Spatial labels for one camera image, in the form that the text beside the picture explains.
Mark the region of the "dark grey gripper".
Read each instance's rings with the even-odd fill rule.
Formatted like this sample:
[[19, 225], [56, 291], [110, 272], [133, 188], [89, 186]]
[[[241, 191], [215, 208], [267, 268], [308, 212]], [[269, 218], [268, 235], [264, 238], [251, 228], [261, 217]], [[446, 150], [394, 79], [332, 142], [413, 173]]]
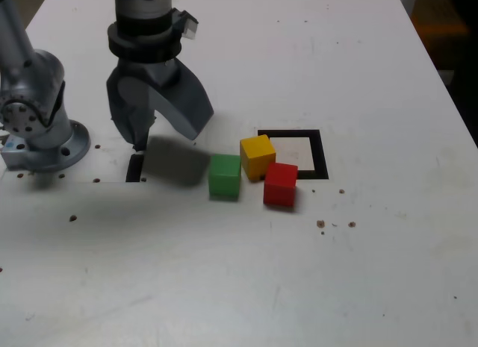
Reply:
[[214, 114], [200, 80], [179, 60], [119, 59], [106, 85], [111, 119], [135, 151], [146, 150], [156, 112], [189, 140], [199, 136]]

